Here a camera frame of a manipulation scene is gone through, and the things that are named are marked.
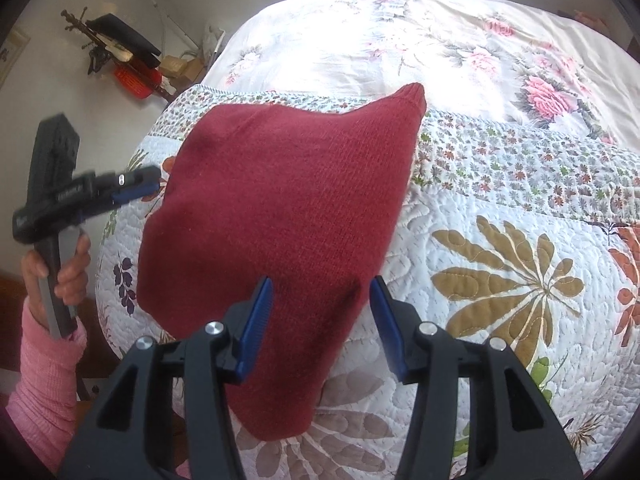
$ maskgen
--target cardboard box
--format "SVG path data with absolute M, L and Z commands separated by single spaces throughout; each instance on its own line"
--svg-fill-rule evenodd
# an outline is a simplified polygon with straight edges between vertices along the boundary
M 186 59 L 175 56 L 164 56 L 158 70 L 165 77 L 178 77 L 184 73 L 188 64 Z
M 187 63 L 187 67 L 178 77 L 170 80 L 171 86 L 178 92 L 182 92 L 190 86 L 201 82 L 206 73 L 207 71 L 204 68 L 204 63 L 201 59 L 196 57 Z

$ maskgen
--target red basket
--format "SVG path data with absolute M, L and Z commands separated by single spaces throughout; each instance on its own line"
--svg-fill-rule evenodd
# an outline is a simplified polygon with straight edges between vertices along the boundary
M 162 82 L 162 74 L 155 68 L 149 68 L 135 58 L 132 59 L 129 64 L 157 85 Z M 138 99 L 145 99 L 154 92 L 152 88 L 149 88 L 149 86 L 140 80 L 135 72 L 129 70 L 124 65 L 118 65 L 116 70 L 114 70 L 113 75 L 116 76 L 116 79 L 122 86 L 124 86 L 124 88 L 127 89 L 127 91 L 130 92 L 130 94 Z

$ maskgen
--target picture frame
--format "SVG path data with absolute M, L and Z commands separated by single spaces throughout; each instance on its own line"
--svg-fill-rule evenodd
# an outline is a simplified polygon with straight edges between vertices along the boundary
M 11 67 L 20 57 L 24 47 L 31 38 L 19 27 L 13 27 L 0 46 L 0 88 L 4 83 Z

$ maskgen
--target floral comforter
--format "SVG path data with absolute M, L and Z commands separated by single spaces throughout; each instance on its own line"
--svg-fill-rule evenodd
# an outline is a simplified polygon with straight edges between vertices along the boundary
M 181 95 L 129 165 L 161 166 L 161 188 L 112 212 L 104 231 L 96 300 L 111 347 L 122 355 L 145 334 L 173 340 L 137 304 L 138 250 L 181 143 L 200 117 L 217 104 L 340 113 L 367 101 L 204 86 Z M 411 183 L 380 273 L 392 295 L 415 305 L 422 319 L 476 342 L 506 340 L 588 471 L 640 400 L 639 219 L 635 153 L 598 139 L 432 109 L 422 120 Z M 464 471 L 469 442 L 468 383 L 460 392 L 452 476 Z M 306 433 L 260 442 L 234 422 L 247 476 L 391 479 L 414 399 L 415 386 L 398 384 L 389 371 L 365 306 Z M 174 407 L 183 406 L 178 384 Z
M 500 0 L 287 0 L 247 21 L 204 84 L 378 97 L 640 151 L 640 64 L 581 23 Z
M 291 0 L 249 20 L 205 79 L 240 93 L 185 92 L 131 160 L 162 166 L 164 180 L 105 228 L 105 336 L 120 353 L 145 333 L 172 340 L 136 302 L 137 256 L 202 114 L 226 102 L 344 112 L 414 81 L 431 111 L 381 273 L 423 319 L 508 341 L 588 471 L 639 400 L 640 160 L 612 144 L 640 151 L 640 66 L 583 25 L 529 7 Z M 454 477 L 468 450 L 468 386 L 461 393 Z M 234 423 L 247 475 L 393 478 L 414 397 L 386 367 L 365 307 L 305 434 L 259 442 Z M 180 410 L 180 384 L 174 401 Z

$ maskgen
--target pink sleeve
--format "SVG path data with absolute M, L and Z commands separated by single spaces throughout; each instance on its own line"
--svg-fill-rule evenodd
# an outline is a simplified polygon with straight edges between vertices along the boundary
M 191 472 L 189 471 L 189 461 L 185 460 L 184 462 L 182 462 L 177 468 L 175 468 L 175 472 L 184 478 L 191 479 Z
M 20 382 L 7 413 L 25 441 L 53 473 L 60 466 L 76 421 L 76 364 L 86 347 L 86 331 L 54 340 L 33 319 L 28 300 L 22 310 Z

